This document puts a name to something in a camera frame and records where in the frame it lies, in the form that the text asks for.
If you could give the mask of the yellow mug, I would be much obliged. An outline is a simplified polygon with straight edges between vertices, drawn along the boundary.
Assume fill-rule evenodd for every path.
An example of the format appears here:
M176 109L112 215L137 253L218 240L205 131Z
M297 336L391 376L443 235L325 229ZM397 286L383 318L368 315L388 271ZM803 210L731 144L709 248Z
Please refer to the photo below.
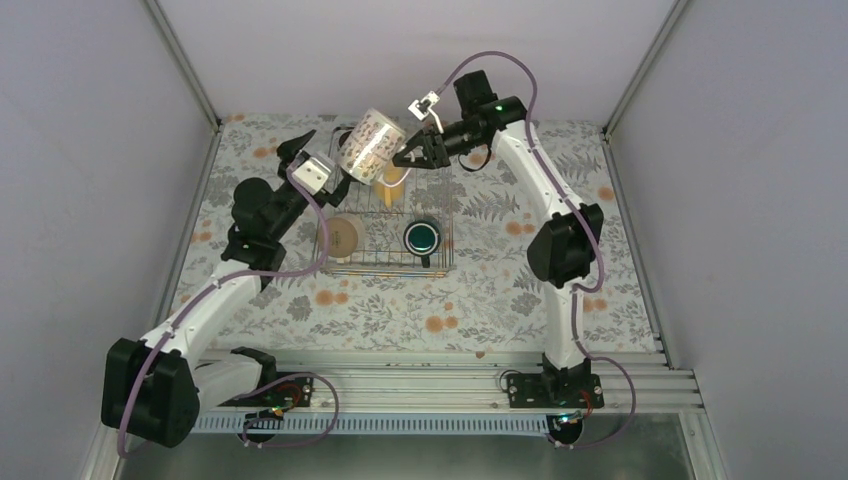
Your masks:
M378 201L388 209L404 196L404 183L409 174L406 168L388 165L382 177L373 184Z

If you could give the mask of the white floral mug orange inside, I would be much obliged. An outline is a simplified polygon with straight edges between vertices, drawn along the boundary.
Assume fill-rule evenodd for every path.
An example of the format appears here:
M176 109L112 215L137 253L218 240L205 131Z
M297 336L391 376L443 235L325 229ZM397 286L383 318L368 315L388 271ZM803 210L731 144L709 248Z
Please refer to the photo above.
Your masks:
M371 185L405 144L406 131L376 109L369 109L335 154L338 167L354 180Z

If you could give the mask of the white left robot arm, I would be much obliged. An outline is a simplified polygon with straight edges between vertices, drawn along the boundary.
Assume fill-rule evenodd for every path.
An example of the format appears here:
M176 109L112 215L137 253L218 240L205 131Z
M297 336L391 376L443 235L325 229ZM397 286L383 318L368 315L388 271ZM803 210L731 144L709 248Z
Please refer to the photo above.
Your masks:
M338 205L351 180L345 178L332 192L325 189L333 163L307 152L314 135L308 131L277 147L280 187L258 177L237 185L227 245L199 291L141 339L121 338L109 349L101 421L116 430L120 457L130 455L130 437L177 446L202 414L233 401L268 407L267 413L244 420L239 432L245 445L268 447L270 435L255 435L251 428L308 405L315 382L330 384L314 373L283 373L273 355L249 347L210 363L201 360L223 326L273 280L311 275L326 262L330 232L322 208ZM311 265L284 271L281 239L307 208L317 215L323 243Z

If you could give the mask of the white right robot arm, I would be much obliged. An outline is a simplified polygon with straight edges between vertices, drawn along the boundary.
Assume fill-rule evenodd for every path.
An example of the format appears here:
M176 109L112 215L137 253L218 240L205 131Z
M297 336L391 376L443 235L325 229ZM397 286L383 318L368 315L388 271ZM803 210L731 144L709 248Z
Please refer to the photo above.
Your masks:
M393 164L441 169L449 166L452 157L485 146L518 180L539 222L527 248L527 262L543 284L548 312L541 391L549 404L565 407L578 397L577 375L588 372L590 365L579 344L576 282L601 264L603 211L567 186L519 98L498 97L482 70L454 74L446 83L456 94L460 120L422 127L394 155Z

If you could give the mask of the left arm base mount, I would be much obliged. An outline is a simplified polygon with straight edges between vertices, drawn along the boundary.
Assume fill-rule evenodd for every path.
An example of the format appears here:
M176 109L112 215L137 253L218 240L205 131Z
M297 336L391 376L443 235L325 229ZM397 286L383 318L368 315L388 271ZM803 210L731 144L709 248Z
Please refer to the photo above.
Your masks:
M271 430L282 428L289 412L310 406L313 390L312 377L298 377L272 382L271 387L261 393L237 396L222 403L221 407L255 408L244 416L236 436L239 440L263 444L274 439L275 434Z

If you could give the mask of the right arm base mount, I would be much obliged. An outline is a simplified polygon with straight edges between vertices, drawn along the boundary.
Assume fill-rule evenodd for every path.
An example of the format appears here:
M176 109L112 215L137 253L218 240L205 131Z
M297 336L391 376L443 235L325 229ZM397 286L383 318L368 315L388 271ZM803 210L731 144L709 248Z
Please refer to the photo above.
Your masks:
M590 364L540 373L506 370L497 380L513 409L554 409L546 415L547 434L554 444L572 445L583 433L585 419L605 406L600 377Z

